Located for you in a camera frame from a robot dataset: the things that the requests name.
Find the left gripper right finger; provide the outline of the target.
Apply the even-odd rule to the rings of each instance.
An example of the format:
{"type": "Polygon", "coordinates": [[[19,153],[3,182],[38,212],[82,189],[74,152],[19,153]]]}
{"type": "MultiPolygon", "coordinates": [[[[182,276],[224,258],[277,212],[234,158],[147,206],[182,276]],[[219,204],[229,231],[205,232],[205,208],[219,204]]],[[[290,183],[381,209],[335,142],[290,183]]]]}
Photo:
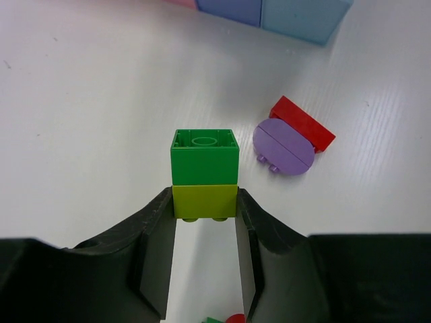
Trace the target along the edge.
{"type": "Polygon", "coordinates": [[[429,322],[429,234],[304,236],[245,190],[236,238],[247,322],[429,322]]]}

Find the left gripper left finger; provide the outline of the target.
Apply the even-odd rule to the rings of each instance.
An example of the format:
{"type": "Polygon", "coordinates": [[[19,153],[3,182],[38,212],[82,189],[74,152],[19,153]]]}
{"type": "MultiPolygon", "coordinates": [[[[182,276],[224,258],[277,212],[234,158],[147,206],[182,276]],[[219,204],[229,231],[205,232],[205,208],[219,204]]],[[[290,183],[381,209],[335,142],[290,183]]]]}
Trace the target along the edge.
{"type": "Polygon", "coordinates": [[[2,322],[159,322],[176,219],[171,188],[74,248],[1,240],[2,322]]]}

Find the red rounded lego brick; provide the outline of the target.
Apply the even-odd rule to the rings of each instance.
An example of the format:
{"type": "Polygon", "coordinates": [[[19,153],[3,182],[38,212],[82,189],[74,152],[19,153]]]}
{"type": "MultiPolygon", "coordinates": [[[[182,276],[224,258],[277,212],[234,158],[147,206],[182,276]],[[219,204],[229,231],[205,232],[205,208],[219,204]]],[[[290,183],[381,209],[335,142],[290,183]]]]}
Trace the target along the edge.
{"type": "Polygon", "coordinates": [[[234,314],[226,320],[226,323],[246,323],[246,317],[244,314],[234,314]]]}

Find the small green lego brick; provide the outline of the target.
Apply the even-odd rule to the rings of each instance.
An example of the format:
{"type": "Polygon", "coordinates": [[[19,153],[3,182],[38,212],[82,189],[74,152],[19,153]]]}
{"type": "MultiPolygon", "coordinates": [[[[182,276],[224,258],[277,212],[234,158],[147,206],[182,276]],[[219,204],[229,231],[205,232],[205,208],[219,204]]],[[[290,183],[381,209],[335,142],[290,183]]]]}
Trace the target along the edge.
{"type": "Polygon", "coordinates": [[[202,323],[224,323],[224,322],[219,321],[215,318],[206,317],[206,319],[204,319],[204,321],[202,321],[202,323]]]}

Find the yellow-green lego brick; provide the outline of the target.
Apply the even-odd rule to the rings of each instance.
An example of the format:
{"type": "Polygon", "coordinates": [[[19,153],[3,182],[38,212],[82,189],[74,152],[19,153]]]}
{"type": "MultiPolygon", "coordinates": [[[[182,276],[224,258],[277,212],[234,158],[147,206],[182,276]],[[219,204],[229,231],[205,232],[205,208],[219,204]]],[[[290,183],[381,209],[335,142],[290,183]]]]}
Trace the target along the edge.
{"type": "Polygon", "coordinates": [[[174,216],[183,221],[225,221],[236,216],[236,184],[173,185],[174,216]]]}

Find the purple rounded lego brick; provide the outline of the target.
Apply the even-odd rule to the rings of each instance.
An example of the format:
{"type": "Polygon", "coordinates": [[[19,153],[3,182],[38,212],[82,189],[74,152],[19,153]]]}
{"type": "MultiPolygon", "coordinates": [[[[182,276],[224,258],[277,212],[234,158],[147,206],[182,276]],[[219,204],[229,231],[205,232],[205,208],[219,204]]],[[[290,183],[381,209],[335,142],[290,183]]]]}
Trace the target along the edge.
{"type": "Polygon", "coordinates": [[[257,160],[269,170],[287,176],[298,176],[313,165],[315,152],[311,142],[278,118],[267,118],[253,132],[257,160]]]}

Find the dark green lego brick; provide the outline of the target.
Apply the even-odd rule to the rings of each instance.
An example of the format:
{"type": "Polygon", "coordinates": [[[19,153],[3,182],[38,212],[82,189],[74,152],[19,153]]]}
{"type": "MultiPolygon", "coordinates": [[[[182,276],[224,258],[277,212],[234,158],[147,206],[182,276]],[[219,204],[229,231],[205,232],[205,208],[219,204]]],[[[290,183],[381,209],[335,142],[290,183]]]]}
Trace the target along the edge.
{"type": "Polygon", "coordinates": [[[237,184],[239,155],[231,129],[178,129],[170,147],[172,183],[237,184]]]}

